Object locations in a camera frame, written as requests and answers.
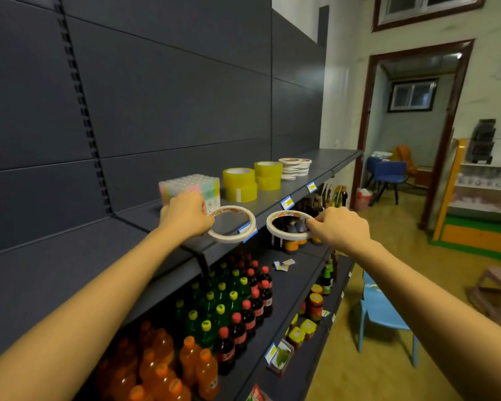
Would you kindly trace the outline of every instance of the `door frame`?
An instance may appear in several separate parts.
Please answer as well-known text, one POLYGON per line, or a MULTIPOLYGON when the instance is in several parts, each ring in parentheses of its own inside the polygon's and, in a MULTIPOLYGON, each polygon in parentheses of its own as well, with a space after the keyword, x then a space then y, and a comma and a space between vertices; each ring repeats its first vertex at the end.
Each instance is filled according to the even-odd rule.
MULTIPOLYGON (((446 44, 423 46, 417 47, 415 49, 407 49, 403 51, 381 53, 369 56, 369 64, 367 65, 367 75, 365 80, 364 101, 362 104, 362 115, 360 119, 360 131, 358 132, 357 149, 362 151, 365 150, 367 125, 369 123, 369 115, 371 113, 371 100, 373 99, 377 65, 381 61, 390 59, 407 59, 418 57, 420 55, 431 55, 446 52, 462 53, 461 59, 457 66, 455 79, 453 81, 453 87, 451 88, 449 102, 447 104, 446 119, 443 125, 443 132, 440 137, 440 144, 438 146, 436 158, 434 160, 431 184, 428 187, 427 198, 425 200, 425 206, 423 207, 423 214, 421 215, 421 220, 418 223, 418 228, 421 230, 427 229, 428 218, 431 214, 431 209, 434 204, 434 196, 436 195, 436 191, 438 189, 443 165, 447 155, 447 150, 451 141, 451 136, 453 135, 453 123, 455 121, 456 109, 458 106, 458 101, 460 100, 462 86, 464 84, 465 75, 468 70, 468 64, 470 61, 474 42, 475 40, 461 40, 446 44)), ((363 160, 363 156, 359 156, 356 159, 355 163, 353 188, 351 190, 351 209, 355 208, 356 191, 360 187, 362 178, 363 160)))

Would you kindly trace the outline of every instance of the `hand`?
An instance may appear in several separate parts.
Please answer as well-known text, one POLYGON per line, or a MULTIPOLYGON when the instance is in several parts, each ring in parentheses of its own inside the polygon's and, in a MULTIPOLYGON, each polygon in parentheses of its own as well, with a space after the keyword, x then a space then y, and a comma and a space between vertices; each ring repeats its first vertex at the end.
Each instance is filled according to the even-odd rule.
POLYGON ((346 207, 329 207, 315 218, 308 219, 306 225, 330 248, 348 255, 371 241, 367 221, 346 207))
POLYGON ((201 235, 212 227, 214 218, 206 213, 206 205, 200 193, 189 192, 171 199, 161 208, 160 226, 181 237, 182 242, 201 235))

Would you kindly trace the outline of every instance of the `yellow tape roll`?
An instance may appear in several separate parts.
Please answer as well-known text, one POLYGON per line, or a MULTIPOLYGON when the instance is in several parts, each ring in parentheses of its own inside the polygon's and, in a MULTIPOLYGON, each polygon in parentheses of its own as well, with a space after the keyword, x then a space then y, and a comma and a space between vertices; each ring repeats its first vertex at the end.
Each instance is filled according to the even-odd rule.
POLYGON ((230 202, 249 202, 258 197, 258 184, 253 182, 244 187, 226 187, 225 193, 230 202))
POLYGON ((281 187, 281 178, 278 177, 256 177, 258 190, 271 191, 278 190, 281 187))
POLYGON ((282 163, 256 162, 254 163, 254 171, 256 172, 256 177, 278 177, 280 180, 282 175, 282 163))
POLYGON ((246 187, 256 182, 254 170, 244 167, 234 167, 223 170, 223 185, 225 188, 246 187))

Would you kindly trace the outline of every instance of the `window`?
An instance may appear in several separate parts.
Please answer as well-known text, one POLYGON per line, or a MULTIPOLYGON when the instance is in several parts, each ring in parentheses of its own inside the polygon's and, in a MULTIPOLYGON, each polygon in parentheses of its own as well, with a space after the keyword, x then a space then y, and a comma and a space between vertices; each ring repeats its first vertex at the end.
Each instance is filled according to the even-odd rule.
POLYGON ((481 8, 485 0, 375 0, 373 31, 481 8))
POLYGON ((388 112, 432 111, 438 79, 392 83, 388 112))

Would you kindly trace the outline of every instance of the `red bottle cap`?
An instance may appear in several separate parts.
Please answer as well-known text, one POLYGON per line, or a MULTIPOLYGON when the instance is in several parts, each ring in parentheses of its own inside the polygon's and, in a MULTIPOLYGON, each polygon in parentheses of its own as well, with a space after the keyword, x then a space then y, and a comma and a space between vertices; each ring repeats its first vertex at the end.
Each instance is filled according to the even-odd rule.
POLYGON ((222 327, 221 329, 219 329, 219 336, 223 339, 226 339, 228 337, 228 328, 222 327))

